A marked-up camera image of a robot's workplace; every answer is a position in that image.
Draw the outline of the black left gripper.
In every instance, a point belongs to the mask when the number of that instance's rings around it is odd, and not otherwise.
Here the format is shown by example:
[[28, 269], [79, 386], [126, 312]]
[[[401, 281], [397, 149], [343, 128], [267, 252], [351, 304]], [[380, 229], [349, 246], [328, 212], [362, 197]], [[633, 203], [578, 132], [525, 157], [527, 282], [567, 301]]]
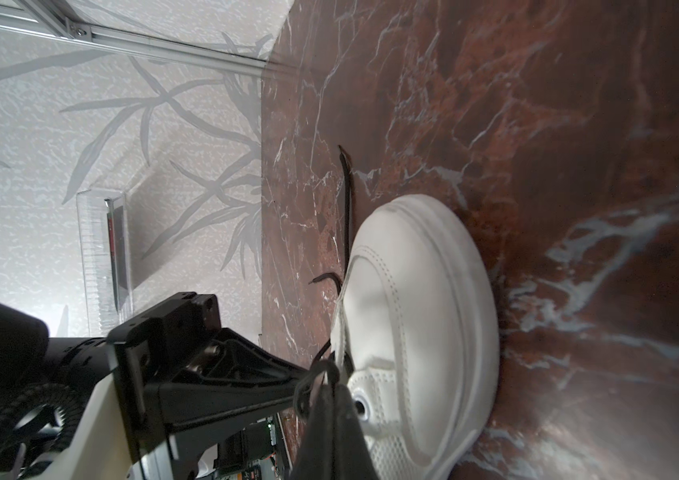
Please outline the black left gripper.
[[[307, 370], [220, 328], [216, 295], [179, 292], [105, 337], [132, 461], [164, 440], [209, 447], [292, 405]], [[183, 368], [201, 384], [165, 382]]]

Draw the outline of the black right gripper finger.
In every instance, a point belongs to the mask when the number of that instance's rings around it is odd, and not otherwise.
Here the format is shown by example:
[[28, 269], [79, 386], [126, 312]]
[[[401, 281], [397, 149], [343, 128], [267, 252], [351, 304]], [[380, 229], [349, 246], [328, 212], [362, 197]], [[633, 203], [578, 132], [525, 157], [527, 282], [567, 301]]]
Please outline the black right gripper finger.
[[288, 479], [377, 478], [349, 388], [322, 384]]

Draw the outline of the white sneaker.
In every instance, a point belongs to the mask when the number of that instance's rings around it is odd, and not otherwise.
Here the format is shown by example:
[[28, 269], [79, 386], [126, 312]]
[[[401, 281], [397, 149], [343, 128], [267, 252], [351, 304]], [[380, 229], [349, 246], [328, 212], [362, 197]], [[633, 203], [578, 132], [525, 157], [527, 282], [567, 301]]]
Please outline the white sneaker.
[[445, 479], [485, 429], [499, 320], [481, 254], [443, 202], [401, 196], [357, 231], [330, 334], [381, 479]]

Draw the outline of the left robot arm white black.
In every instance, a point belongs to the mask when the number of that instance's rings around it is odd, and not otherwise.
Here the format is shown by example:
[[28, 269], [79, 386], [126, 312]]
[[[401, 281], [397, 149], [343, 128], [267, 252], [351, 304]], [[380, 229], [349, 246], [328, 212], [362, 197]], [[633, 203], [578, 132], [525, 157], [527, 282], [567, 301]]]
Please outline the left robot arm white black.
[[59, 457], [109, 380], [127, 464], [146, 479], [192, 479], [205, 450], [289, 408], [305, 374], [224, 327], [213, 294], [174, 294], [89, 338], [53, 339], [44, 322], [0, 304], [0, 456], [40, 431], [22, 423], [37, 412], [59, 415], [49, 448]]

